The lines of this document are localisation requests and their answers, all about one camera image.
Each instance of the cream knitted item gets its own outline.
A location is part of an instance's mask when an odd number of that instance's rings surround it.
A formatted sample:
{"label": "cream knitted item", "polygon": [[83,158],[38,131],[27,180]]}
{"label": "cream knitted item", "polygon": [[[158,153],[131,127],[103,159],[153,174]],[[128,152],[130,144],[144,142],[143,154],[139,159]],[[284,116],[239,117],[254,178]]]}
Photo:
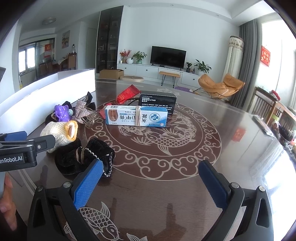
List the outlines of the cream knitted item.
{"label": "cream knitted item", "polygon": [[56,139],[54,148],[49,149],[47,152],[52,153],[58,147],[68,145],[76,140],[78,124],[76,121],[71,120],[68,122],[50,122],[41,131],[40,136],[53,135]]}

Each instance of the black tv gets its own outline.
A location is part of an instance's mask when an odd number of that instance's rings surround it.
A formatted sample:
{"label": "black tv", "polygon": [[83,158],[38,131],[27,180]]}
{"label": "black tv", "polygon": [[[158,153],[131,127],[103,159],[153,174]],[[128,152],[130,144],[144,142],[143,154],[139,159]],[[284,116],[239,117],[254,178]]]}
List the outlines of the black tv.
{"label": "black tv", "polygon": [[186,51],[165,47],[152,46],[151,64],[167,65],[176,68],[184,68]]}

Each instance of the human hand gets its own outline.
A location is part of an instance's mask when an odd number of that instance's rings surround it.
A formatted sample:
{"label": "human hand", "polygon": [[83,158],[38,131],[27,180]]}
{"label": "human hand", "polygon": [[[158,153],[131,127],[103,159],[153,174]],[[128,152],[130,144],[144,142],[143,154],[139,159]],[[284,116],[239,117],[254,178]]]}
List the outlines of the human hand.
{"label": "human hand", "polygon": [[6,222],[12,231],[17,228],[17,218],[15,216],[16,206],[12,200],[12,182],[8,176],[5,175],[3,197],[0,199],[0,211],[3,213]]}

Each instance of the sequined bow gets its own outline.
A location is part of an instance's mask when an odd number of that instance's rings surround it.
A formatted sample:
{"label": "sequined bow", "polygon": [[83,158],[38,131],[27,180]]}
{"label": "sequined bow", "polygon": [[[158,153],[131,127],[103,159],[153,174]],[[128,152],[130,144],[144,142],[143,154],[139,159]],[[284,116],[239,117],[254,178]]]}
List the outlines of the sequined bow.
{"label": "sequined bow", "polygon": [[90,115],[90,112],[85,108],[86,102],[78,100],[75,106],[75,115],[72,116],[72,120],[84,124],[82,118]]}

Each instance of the red packet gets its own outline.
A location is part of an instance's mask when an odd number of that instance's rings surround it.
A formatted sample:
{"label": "red packet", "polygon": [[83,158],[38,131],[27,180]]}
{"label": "red packet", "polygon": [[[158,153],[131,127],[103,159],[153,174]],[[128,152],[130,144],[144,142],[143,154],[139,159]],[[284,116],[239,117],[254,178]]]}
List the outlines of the red packet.
{"label": "red packet", "polygon": [[116,101],[118,104],[123,104],[128,99],[133,98],[139,93],[140,91],[134,85],[131,85],[117,96]]}
{"label": "red packet", "polygon": [[105,106],[104,106],[104,108],[103,109],[101,109],[100,110],[100,115],[104,118],[104,119],[106,119],[106,115],[105,115],[105,109],[106,109],[106,106],[107,105],[112,105],[111,103],[107,103]]}

